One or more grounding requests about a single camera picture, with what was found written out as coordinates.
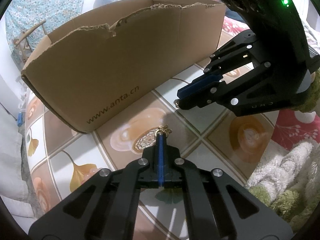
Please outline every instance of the patterned tablecloth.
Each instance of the patterned tablecloth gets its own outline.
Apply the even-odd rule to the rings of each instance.
[[[242,66],[224,75],[224,80],[231,82],[250,69]],[[177,109],[173,103],[177,90],[202,74],[200,65],[189,67],[86,135],[71,130],[28,91],[28,163],[43,211],[48,212],[99,168],[114,171],[140,158],[161,124],[173,130],[168,144],[179,148],[184,158],[205,170],[221,168],[243,185],[272,136],[278,111],[235,117],[216,103],[189,111]],[[182,193],[142,191],[134,239],[166,236],[188,238]]]

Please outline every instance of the silver rivet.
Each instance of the silver rivet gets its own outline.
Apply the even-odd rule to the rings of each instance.
[[[174,160],[174,163],[177,164],[177,165],[182,165],[184,163],[184,159],[182,158],[176,158]]]
[[[216,177],[221,177],[223,175],[223,171],[221,169],[213,169],[212,174]]]
[[[215,92],[217,92],[217,88],[211,88],[210,89],[210,93],[215,93]]]
[[[179,99],[175,99],[173,103],[176,106],[176,108],[179,108]]]
[[[109,169],[102,169],[102,170],[99,171],[99,175],[100,175],[101,177],[106,177],[106,176],[108,176],[109,174],[110,174],[110,170],[109,170]]]
[[[146,164],[148,164],[148,160],[145,159],[145,158],[140,158],[140,159],[138,160],[138,163],[139,163],[140,165],[146,165]]]
[[[238,98],[232,98],[230,103],[231,103],[233,106],[235,106],[236,104],[238,104],[238,102],[239,102]]]

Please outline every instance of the light blue floral fabric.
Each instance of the light blue floral fabric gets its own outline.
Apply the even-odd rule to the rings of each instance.
[[[12,0],[5,13],[7,41],[14,52],[13,39],[22,31],[30,29],[42,20],[47,33],[81,14],[84,0]],[[34,49],[44,36],[42,27],[29,37],[30,47]]]

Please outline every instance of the ginkgo leaf print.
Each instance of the ginkgo leaf print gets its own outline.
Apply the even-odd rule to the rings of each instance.
[[[71,156],[66,152],[64,152],[73,164],[73,175],[70,182],[70,191],[74,192],[78,187],[81,186],[81,182],[84,180],[84,176],[90,173],[91,169],[97,169],[95,164],[84,164],[84,165],[76,165]]]
[[[31,157],[35,153],[35,151],[39,145],[39,140],[32,138],[31,129],[30,129],[30,133],[27,136],[27,141],[29,141],[29,140],[30,140],[30,144],[29,144],[29,148],[28,148],[28,156]]]

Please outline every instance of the cardboard box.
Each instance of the cardboard box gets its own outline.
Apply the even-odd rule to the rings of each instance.
[[[121,0],[45,36],[22,70],[36,96],[88,133],[218,45],[225,5],[212,0]]]

